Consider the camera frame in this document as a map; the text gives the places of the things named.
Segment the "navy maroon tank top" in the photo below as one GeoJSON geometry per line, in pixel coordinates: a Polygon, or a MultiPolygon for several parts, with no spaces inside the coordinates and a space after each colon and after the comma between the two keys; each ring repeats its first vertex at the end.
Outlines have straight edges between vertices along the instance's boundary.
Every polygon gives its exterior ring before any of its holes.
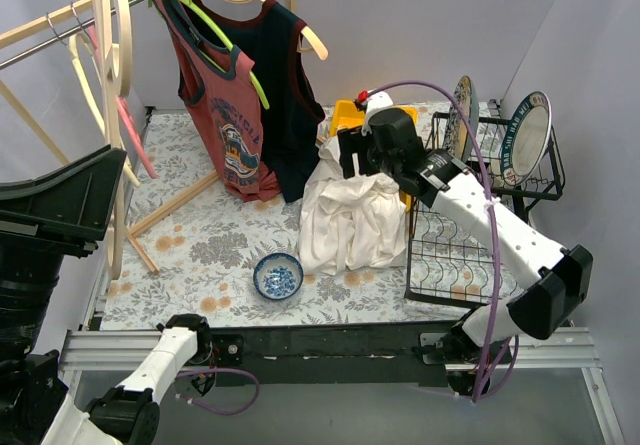
{"type": "Polygon", "coordinates": [[[294,52],[274,23],[249,25],[249,20],[233,20],[207,8],[202,0],[193,2],[226,34],[231,42],[254,61],[253,72],[269,102],[261,110],[265,138],[262,157],[275,173],[284,200],[294,202],[303,196],[307,180],[318,164],[316,134],[325,119],[305,75],[301,55],[294,52]]]}

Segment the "cream white tank top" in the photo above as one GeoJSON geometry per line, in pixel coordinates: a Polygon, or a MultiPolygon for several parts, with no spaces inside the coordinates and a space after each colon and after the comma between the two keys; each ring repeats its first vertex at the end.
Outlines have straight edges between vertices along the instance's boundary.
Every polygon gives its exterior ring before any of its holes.
{"type": "Polygon", "coordinates": [[[406,205],[383,173],[343,177],[338,139],[319,149],[301,205],[298,256],[305,272],[336,275],[400,266],[406,255],[406,205]]]}

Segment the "pink plastic hanger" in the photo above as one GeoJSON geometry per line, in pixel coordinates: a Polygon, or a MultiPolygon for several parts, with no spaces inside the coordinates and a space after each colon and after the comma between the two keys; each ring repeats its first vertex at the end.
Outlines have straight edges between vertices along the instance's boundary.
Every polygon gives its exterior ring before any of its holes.
{"type": "MultiPolygon", "coordinates": [[[[96,73],[99,73],[98,64],[96,62],[96,59],[98,58],[98,39],[97,39],[97,32],[96,32],[95,26],[89,25],[86,28],[86,33],[88,34],[89,40],[91,41],[91,45],[93,48],[92,62],[94,65],[94,69],[96,73]]],[[[93,94],[90,91],[90,89],[89,89],[89,92],[85,94],[85,97],[86,97],[87,104],[89,105],[91,112],[94,115],[94,118],[96,119],[96,122],[98,123],[99,128],[101,129],[101,132],[104,133],[105,132],[104,120],[102,118],[101,113],[99,112],[96,100],[93,97],[93,94]]],[[[156,179],[157,173],[155,172],[152,166],[152,161],[149,159],[149,157],[146,155],[144,151],[140,136],[135,127],[134,119],[129,110],[127,100],[125,98],[117,96],[117,105],[118,105],[118,112],[119,112],[120,119],[122,120],[122,122],[124,123],[127,129],[129,138],[134,145],[134,148],[142,162],[142,165],[144,166],[149,176],[152,179],[156,179]]]]}

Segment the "red teal tank top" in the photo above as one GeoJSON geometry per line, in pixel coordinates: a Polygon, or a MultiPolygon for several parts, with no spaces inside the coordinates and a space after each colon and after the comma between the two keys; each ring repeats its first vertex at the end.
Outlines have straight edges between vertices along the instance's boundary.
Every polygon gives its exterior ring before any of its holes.
{"type": "Polygon", "coordinates": [[[153,0],[169,31],[180,72],[178,95],[226,189],[243,201],[280,194],[261,159],[262,107],[250,80],[254,62],[237,46],[206,39],[178,0],[153,0]]]}

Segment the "cream plastic hanger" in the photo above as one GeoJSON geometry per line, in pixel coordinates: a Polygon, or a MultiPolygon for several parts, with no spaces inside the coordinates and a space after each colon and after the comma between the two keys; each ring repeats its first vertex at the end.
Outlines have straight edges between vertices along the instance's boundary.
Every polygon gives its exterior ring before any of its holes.
{"type": "MultiPolygon", "coordinates": [[[[46,16],[46,19],[47,19],[49,27],[51,28],[52,32],[54,33],[54,36],[56,37],[56,39],[62,45],[64,45],[66,47],[66,49],[68,50],[72,67],[74,69],[74,72],[76,74],[76,77],[77,77],[79,85],[80,85],[81,92],[82,92],[82,94],[84,96],[84,99],[85,99],[85,102],[87,104],[85,94],[89,92],[89,89],[92,92],[92,94],[93,94],[93,91],[91,89],[91,85],[89,84],[89,81],[88,81],[88,78],[87,78],[87,74],[85,72],[85,69],[84,69],[84,67],[82,65],[82,62],[81,62],[81,59],[80,59],[79,47],[82,46],[86,50],[86,52],[89,54],[89,58],[91,60],[92,65],[93,65],[93,62],[92,62],[93,48],[92,48],[92,45],[91,45],[91,41],[89,40],[88,34],[86,33],[86,28],[87,27],[85,27],[85,26],[83,26],[81,24],[81,22],[80,22],[80,20],[79,20],[79,18],[77,16],[77,13],[75,12],[75,9],[72,9],[72,13],[73,13],[74,17],[76,18],[76,21],[78,22],[78,25],[81,27],[81,30],[79,32],[71,35],[68,38],[67,41],[64,41],[60,37],[60,35],[57,33],[57,31],[55,30],[55,28],[53,27],[53,25],[51,23],[51,20],[50,20],[49,16],[46,16]]],[[[100,78],[100,72],[96,73],[96,77],[98,79],[98,83],[102,84],[102,81],[101,81],[101,78],[100,78]]],[[[103,135],[104,138],[107,138],[107,127],[106,127],[106,125],[105,125],[105,132],[104,133],[101,132],[101,134],[103,135]]]]}

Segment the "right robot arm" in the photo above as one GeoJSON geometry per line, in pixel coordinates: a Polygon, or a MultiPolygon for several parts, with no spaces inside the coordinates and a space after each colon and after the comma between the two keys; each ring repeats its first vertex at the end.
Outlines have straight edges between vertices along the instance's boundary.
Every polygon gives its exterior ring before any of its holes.
{"type": "Polygon", "coordinates": [[[364,127],[337,133],[345,178],[383,173],[400,190],[461,226],[514,276],[522,293],[479,306],[422,348],[435,363],[474,363],[489,344],[519,335],[545,340],[588,293],[592,254],[567,248],[531,228],[485,192],[473,172],[443,149],[428,149],[411,117],[390,107],[364,127]]]}

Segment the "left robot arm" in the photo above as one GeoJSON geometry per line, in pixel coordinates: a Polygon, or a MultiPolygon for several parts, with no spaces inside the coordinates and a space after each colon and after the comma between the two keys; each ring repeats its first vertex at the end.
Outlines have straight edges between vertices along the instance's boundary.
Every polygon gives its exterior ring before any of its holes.
{"type": "Polygon", "coordinates": [[[33,180],[1,187],[1,440],[5,444],[150,444],[160,405],[187,365],[205,363],[213,342],[206,319],[173,316],[137,367],[79,406],[88,371],[120,368],[135,355],[91,333],[62,349],[35,349],[66,257],[85,258],[106,237],[126,154],[104,146],[33,180]]]}

